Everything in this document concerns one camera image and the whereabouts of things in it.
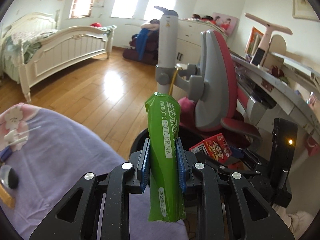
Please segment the right hand in white glove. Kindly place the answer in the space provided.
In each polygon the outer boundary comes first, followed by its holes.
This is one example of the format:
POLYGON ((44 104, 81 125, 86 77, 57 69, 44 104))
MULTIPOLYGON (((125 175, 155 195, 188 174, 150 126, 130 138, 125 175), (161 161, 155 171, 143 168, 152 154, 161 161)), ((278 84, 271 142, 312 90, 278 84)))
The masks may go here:
POLYGON ((300 239, 314 219, 313 215, 305 211, 297 211, 294 214, 290 214, 287 213, 286 209, 282 206, 273 204, 272 208, 293 233, 295 239, 300 239))

